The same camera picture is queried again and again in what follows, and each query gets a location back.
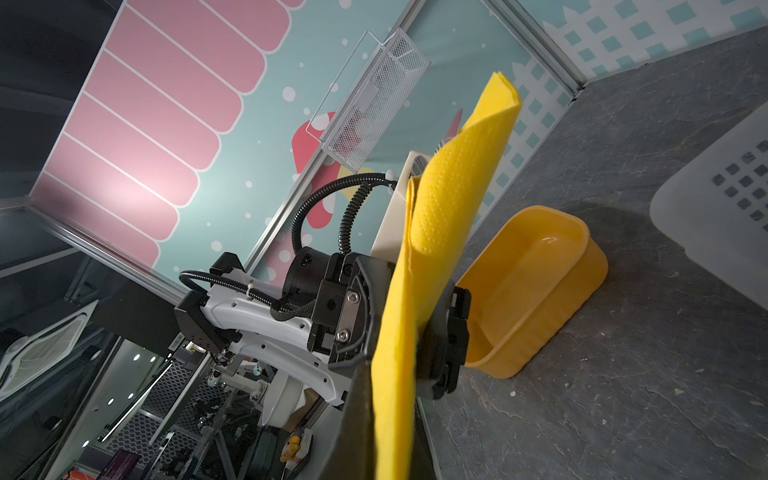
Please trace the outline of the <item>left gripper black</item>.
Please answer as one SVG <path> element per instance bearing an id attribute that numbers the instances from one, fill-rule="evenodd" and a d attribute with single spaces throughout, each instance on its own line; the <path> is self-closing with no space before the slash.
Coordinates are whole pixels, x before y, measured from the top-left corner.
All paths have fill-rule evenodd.
<path id="1" fill-rule="evenodd" d="M 330 256 L 320 281 L 307 349 L 330 369 L 373 359 L 395 265 L 368 255 Z M 448 284 L 418 343 L 416 395 L 433 400 L 455 391 L 469 345 L 471 293 Z"/>

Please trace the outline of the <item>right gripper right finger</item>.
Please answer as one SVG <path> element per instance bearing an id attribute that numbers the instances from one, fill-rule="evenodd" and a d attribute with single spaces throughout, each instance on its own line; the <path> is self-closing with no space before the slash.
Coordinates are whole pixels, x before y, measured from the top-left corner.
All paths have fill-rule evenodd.
<path id="1" fill-rule="evenodd" d="M 423 406 L 420 399 L 416 400 L 414 409 L 412 480 L 437 480 L 430 437 L 425 428 Z"/>

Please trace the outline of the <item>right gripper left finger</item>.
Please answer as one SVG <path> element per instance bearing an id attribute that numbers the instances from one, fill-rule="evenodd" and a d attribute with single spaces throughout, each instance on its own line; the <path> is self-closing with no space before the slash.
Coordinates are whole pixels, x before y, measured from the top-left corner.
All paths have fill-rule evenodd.
<path id="1" fill-rule="evenodd" d="M 339 433 L 323 466 L 320 479 L 375 478 L 374 420 L 371 366 L 359 365 L 348 391 Z"/>

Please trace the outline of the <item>yellow plastic utensil tray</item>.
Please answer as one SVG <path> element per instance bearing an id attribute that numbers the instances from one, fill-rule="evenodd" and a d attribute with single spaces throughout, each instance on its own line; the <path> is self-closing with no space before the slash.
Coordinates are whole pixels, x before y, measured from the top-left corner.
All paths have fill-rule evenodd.
<path id="1" fill-rule="evenodd" d="M 519 373 L 607 273 L 580 218 L 544 206 L 515 214 L 458 282 L 472 297 L 467 367 L 497 379 Z"/>

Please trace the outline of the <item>white perforated plastic basket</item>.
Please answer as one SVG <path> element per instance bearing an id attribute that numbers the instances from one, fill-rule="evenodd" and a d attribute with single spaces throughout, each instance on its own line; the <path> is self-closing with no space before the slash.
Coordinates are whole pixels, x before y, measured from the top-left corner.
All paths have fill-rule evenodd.
<path id="1" fill-rule="evenodd" d="M 650 218 L 689 259 L 767 307 L 767 106 L 669 178 Z"/>

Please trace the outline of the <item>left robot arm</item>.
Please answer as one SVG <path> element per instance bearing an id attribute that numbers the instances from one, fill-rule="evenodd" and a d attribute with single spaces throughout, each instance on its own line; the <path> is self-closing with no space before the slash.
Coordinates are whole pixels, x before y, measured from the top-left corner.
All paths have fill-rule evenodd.
<path id="1" fill-rule="evenodd" d="M 226 252 L 207 271 L 180 273 L 189 291 L 174 313 L 227 384 L 261 396 L 263 423 L 282 427 L 306 389 L 343 408 L 355 370 L 373 358 L 394 272 L 386 260 L 304 247 L 276 294 Z"/>

